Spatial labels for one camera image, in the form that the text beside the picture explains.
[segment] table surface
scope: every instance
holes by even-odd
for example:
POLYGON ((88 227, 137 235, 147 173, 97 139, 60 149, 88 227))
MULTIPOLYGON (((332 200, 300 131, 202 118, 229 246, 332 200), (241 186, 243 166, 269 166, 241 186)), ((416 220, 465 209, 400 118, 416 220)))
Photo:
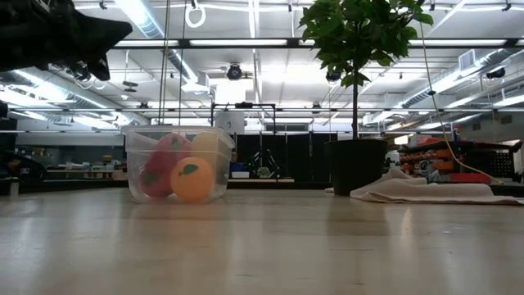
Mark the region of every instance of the table surface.
POLYGON ((522 294, 524 209, 230 190, 136 204, 126 188, 0 201, 10 294, 522 294))

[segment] cloth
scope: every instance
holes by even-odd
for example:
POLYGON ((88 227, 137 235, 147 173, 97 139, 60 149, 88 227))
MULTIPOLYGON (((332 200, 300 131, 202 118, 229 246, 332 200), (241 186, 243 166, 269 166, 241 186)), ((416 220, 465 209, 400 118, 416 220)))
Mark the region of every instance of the cloth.
POLYGON ((524 205, 515 197, 495 196, 486 184, 427 184, 425 178, 413 178, 400 169, 390 169, 350 196, 366 202, 524 205))

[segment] ceiling pipe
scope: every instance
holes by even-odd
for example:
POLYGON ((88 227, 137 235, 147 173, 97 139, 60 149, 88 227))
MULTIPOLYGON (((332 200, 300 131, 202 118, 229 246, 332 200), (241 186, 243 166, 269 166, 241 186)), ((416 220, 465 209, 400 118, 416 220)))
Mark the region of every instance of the ceiling pipe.
MULTIPOLYGON (((475 93, 466 98, 459 99, 457 102, 464 102, 464 103, 454 106, 454 107, 462 106, 463 104, 470 103, 478 98, 487 98, 490 96, 490 94, 497 92, 497 91, 501 91, 503 93, 506 93, 506 95, 510 95, 512 97, 517 96, 520 91, 519 84, 522 83, 523 81, 524 81, 524 75, 518 76, 515 79, 511 79, 509 81, 495 85, 492 88, 489 88, 487 90, 480 91, 479 93, 475 93), (515 84, 517 84, 517 87, 511 88, 509 90, 505 90, 507 87, 515 85, 515 84)), ((487 105, 484 108, 490 109, 492 107, 493 107, 492 103, 489 103, 489 105, 487 105)), ((461 123, 465 121, 464 118, 467 118, 466 120, 469 120, 471 118, 478 117, 480 115, 481 113, 473 114, 473 115, 471 113, 462 113, 459 116, 454 116, 453 114, 445 114, 445 118, 450 118, 448 121, 453 121, 454 123, 461 123)), ((399 128, 394 128, 394 130, 405 129, 407 127, 413 127, 413 126, 417 126, 423 123, 427 123, 427 120, 430 119, 432 116, 433 115, 425 115, 425 116, 420 116, 415 120, 406 121, 399 128)))
MULTIPOLYGON (((151 12, 149 1, 115 0, 115 3, 148 39, 165 38, 164 29, 162 29, 160 22, 155 18, 155 14, 151 12)), ((167 58, 186 82, 198 82, 197 74, 182 60, 176 50, 168 49, 167 58)))
MULTIPOLYGON (((521 53, 521 49, 498 49, 492 51, 490 49, 476 51, 477 59, 474 61, 474 69, 463 73, 460 70, 460 65, 456 65, 436 77, 431 78, 432 90, 435 94, 442 93, 445 90, 462 83, 463 81, 473 76, 484 75, 492 71, 496 66, 500 65, 510 57, 521 53)), ((394 107, 410 108, 412 105, 419 103, 431 96, 429 83, 426 83, 421 88, 407 93, 402 100, 394 107)), ((377 123, 392 116, 394 112, 384 111, 382 113, 375 113, 369 116, 369 119, 364 120, 369 123, 377 123)))
MULTIPOLYGON (((14 75, 20 81, 24 81, 25 83, 23 86, 30 87, 34 89, 35 92, 38 92, 38 87, 43 86, 43 84, 48 85, 50 88, 52 88, 52 90, 54 90, 50 94, 61 94, 64 98, 63 103, 71 105, 72 107, 93 107, 101 109, 122 107, 121 105, 111 102, 110 100, 103 98, 98 94, 82 89, 78 85, 73 84, 54 73, 41 71, 36 68, 26 68, 21 70, 13 70, 9 72, 9 74, 14 75)), ((136 121, 140 125, 149 125, 150 123, 146 117, 139 114, 122 114, 122 116, 125 116, 128 120, 136 121)))

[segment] plastic container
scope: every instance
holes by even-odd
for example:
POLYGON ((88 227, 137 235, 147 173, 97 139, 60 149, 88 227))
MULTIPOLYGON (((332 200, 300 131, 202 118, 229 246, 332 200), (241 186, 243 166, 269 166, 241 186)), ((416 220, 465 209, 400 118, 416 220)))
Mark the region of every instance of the plastic container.
POLYGON ((233 140, 201 126, 126 126, 128 182, 139 202, 204 203, 224 195, 233 140))

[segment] red apple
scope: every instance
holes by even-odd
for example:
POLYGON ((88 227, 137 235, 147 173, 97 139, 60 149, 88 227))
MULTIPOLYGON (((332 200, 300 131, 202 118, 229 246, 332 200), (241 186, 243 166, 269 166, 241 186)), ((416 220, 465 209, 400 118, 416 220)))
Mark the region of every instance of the red apple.
POLYGON ((173 189, 170 184, 170 174, 144 169, 140 172, 140 189, 153 199, 167 198, 173 189))

